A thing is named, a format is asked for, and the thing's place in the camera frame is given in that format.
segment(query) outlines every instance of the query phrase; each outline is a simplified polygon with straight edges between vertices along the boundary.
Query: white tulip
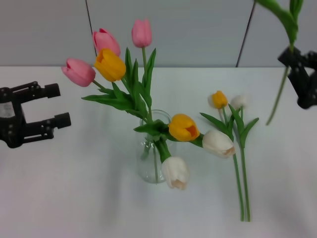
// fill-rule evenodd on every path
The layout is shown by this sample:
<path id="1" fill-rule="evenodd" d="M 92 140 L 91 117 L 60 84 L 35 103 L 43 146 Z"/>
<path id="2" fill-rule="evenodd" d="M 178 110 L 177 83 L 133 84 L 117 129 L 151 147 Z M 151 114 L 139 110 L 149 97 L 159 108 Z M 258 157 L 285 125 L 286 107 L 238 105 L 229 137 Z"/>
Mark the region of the white tulip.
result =
<path id="1" fill-rule="evenodd" d="M 232 99 L 230 104 L 235 110 L 238 110 L 241 107 L 247 106 L 248 99 L 245 95 L 238 95 Z"/>
<path id="2" fill-rule="evenodd" d="M 161 169 L 170 188 L 186 189 L 190 174 L 188 166 L 182 158 L 176 156 L 167 158 Z"/>
<path id="3" fill-rule="evenodd" d="M 229 136 L 218 130 L 210 130 L 204 135 L 203 148 L 221 158 L 228 158 L 236 153 Z"/>

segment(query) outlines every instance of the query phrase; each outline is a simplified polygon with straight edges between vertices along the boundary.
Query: white tabletop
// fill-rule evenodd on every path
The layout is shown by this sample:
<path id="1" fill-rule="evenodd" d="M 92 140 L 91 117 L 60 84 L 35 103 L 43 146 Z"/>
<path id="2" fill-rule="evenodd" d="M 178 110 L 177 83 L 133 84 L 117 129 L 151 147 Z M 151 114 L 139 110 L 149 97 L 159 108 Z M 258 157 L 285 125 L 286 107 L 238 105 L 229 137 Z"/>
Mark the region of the white tabletop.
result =
<path id="1" fill-rule="evenodd" d="M 207 96 L 216 90 L 228 99 L 249 96 L 245 121 L 260 121 L 246 143 L 253 222 L 241 223 L 232 159 L 178 143 L 191 172 L 187 190 L 145 183 L 134 169 L 137 118 L 81 100 L 98 94 L 96 86 L 78 87 L 58 67 L 0 67 L 0 87 L 59 84 L 61 97 L 23 105 L 28 122 L 65 112 L 72 121 L 53 140 L 17 149 L 0 141 L 0 237 L 317 237 L 317 108 L 300 109 L 288 81 L 265 126 L 282 74 L 281 68 L 154 69 L 153 109 L 188 114 L 202 133 L 211 126 L 199 112 L 218 116 Z M 96 80 L 111 86 L 98 73 Z"/>

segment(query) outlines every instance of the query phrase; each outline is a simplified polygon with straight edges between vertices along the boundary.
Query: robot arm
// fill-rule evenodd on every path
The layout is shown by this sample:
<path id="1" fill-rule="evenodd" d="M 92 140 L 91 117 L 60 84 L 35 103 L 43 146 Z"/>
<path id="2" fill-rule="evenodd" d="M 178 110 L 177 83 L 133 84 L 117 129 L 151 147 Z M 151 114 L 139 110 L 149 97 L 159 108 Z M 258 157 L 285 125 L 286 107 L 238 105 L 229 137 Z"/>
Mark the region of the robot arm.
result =
<path id="1" fill-rule="evenodd" d="M 0 88 L 0 140 L 9 148 L 24 143 L 53 139 L 53 129 L 71 125 L 69 113 L 54 118 L 26 123 L 21 104 L 44 97 L 60 96 L 58 84 L 41 88 L 37 82 L 14 88 Z"/>
<path id="2" fill-rule="evenodd" d="M 293 53 L 287 48 L 278 60 L 292 69 L 288 78 L 298 96 L 298 106 L 308 109 L 317 105 L 317 53 L 309 52 L 302 56 L 297 48 Z M 309 76 L 305 67 L 312 68 L 314 72 Z"/>

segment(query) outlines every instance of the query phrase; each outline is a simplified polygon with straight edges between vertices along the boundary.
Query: flower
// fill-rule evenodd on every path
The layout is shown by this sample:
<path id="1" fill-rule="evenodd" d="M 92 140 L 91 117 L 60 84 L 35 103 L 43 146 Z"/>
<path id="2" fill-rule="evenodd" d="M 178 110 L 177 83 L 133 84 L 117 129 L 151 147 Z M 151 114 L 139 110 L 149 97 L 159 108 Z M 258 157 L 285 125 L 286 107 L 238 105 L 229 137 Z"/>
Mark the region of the flower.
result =
<path id="1" fill-rule="evenodd" d="M 93 40 L 97 52 L 100 52 L 102 49 L 110 49 L 117 56 L 120 56 L 121 50 L 119 43 L 106 29 L 100 28 L 99 32 L 94 31 Z"/>
<path id="2" fill-rule="evenodd" d="M 212 94 L 211 99 L 214 107 L 217 109 L 221 109 L 222 107 L 228 105 L 228 100 L 221 91 L 217 91 L 215 94 Z"/>
<path id="3" fill-rule="evenodd" d="M 238 110 L 248 104 L 248 99 L 245 95 L 238 95 L 232 99 L 230 104 L 235 110 Z"/>
<path id="4" fill-rule="evenodd" d="M 200 135 L 195 122 L 185 114 L 176 114 L 168 127 L 169 133 L 179 141 L 192 141 Z"/>
<path id="5" fill-rule="evenodd" d="M 124 62 L 110 49 L 102 49 L 99 52 L 95 67 L 110 82 L 121 80 L 126 70 Z"/>
<path id="6" fill-rule="evenodd" d="M 67 78 L 81 87 L 87 87 L 96 76 L 94 69 L 81 59 L 68 58 L 66 67 L 62 67 L 61 70 Z"/>
<path id="7" fill-rule="evenodd" d="M 149 46 L 152 42 L 151 25 L 148 19 L 141 21 L 137 19 L 132 28 L 132 41 L 133 44 L 138 47 Z"/>
<path id="8" fill-rule="evenodd" d="M 221 158 L 228 158 L 236 153 L 231 139 L 218 130 L 210 130 L 204 135 L 203 148 Z"/>
<path id="9" fill-rule="evenodd" d="M 170 188 L 186 189 L 190 173 L 186 162 L 182 158 L 176 156 L 167 158 L 161 169 Z"/>

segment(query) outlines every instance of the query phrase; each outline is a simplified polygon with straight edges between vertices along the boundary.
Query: clear glass vase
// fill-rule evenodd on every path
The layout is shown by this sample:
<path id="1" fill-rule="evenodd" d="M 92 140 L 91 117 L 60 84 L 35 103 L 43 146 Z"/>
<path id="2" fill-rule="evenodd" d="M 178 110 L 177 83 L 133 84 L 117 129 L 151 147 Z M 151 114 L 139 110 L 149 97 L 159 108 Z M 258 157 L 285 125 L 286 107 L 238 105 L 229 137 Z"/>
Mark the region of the clear glass vase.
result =
<path id="1" fill-rule="evenodd" d="M 161 110 L 152 110 L 152 119 L 161 120 L 162 122 L 169 124 L 170 116 L 168 113 Z M 144 125 L 145 122 L 140 120 L 140 125 Z M 161 171 L 160 156 L 157 148 L 155 147 L 153 138 L 147 133 L 136 132 L 136 156 L 137 156 L 137 173 L 146 182 L 160 183 L 164 182 L 165 178 Z M 170 153 L 173 155 L 176 152 L 176 142 L 166 141 Z"/>

